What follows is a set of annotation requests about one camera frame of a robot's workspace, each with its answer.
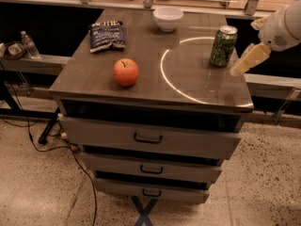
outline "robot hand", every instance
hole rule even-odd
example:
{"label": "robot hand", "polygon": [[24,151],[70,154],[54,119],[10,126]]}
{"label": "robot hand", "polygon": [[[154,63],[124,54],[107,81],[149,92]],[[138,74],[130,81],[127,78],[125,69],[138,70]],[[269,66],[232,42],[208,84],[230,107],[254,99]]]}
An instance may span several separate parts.
{"label": "robot hand", "polygon": [[301,42],[301,0],[281,8],[272,15],[255,20],[252,27],[259,30],[261,43],[249,45],[236,61],[230,73],[242,75],[266,60],[271,51],[283,51]]}

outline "green can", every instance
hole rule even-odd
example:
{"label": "green can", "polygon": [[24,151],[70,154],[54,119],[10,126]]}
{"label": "green can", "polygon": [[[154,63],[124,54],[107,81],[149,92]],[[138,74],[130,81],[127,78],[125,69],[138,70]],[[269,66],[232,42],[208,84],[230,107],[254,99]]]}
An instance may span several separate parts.
{"label": "green can", "polygon": [[237,40],[237,29],[233,26],[221,26],[216,32],[210,64],[216,67],[228,65]]}

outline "floor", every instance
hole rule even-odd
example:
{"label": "floor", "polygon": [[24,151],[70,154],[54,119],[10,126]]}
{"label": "floor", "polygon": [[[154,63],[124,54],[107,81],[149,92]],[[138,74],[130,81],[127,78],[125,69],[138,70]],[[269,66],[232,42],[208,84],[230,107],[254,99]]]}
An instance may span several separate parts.
{"label": "floor", "polygon": [[[18,98],[24,109],[55,111],[53,101],[22,93]],[[2,101],[0,107],[7,105]],[[92,185],[71,150],[41,153],[29,139],[30,131],[38,150],[65,147],[57,136],[59,125],[40,145],[47,121],[30,123],[28,130],[25,120],[0,117],[0,226],[92,225]],[[95,225],[301,225],[301,118],[283,115],[275,125],[270,114],[256,111],[241,135],[204,204],[96,192]]]}

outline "countertop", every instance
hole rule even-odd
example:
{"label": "countertop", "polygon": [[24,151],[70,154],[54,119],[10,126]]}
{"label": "countertop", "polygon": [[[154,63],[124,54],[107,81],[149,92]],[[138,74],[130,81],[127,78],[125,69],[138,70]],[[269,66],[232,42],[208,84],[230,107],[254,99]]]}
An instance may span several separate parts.
{"label": "countertop", "polygon": [[[253,109],[245,78],[230,75],[236,53],[226,68],[209,65],[215,32],[226,24],[224,16],[185,12],[169,33],[157,27],[149,9],[106,8],[98,21],[110,20],[123,22],[124,51],[91,54],[87,34],[51,86],[54,96],[231,112]],[[138,79],[129,88],[113,79],[113,64],[124,57],[139,67]]]}

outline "black handle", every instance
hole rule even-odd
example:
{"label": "black handle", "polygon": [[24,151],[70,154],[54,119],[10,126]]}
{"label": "black handle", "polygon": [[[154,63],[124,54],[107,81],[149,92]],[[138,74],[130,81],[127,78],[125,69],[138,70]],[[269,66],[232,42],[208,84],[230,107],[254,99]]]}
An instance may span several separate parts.
{"label": "black handle", "polygon": [[143,169],[143,165],[141,164],[140,170],[144,173],[150,173],[150,174],[161,174],[163,172],[163,167],[160,168],[160,171],[151,171],[151,170],[145,170]]}
{"label": "black handle", "polygon": [[160,135],[158,140],[147,140],[147,139],[139,139],[138,134],[134,133],[134,140],[137,142],[142,143],[149,143],[149,144],[160,144],[162,142],[163,137]]}
{"label": "black handle", "polygon": [[154,195],[154,194],[149,194],[149,193],[146,193],[145,192],[145,189],[143,188],[142,189],[142,194],[146,197],[156,197],[156,198],[159,198],[161,196],[161,190],[159,190],[159,193],[157,195]]}

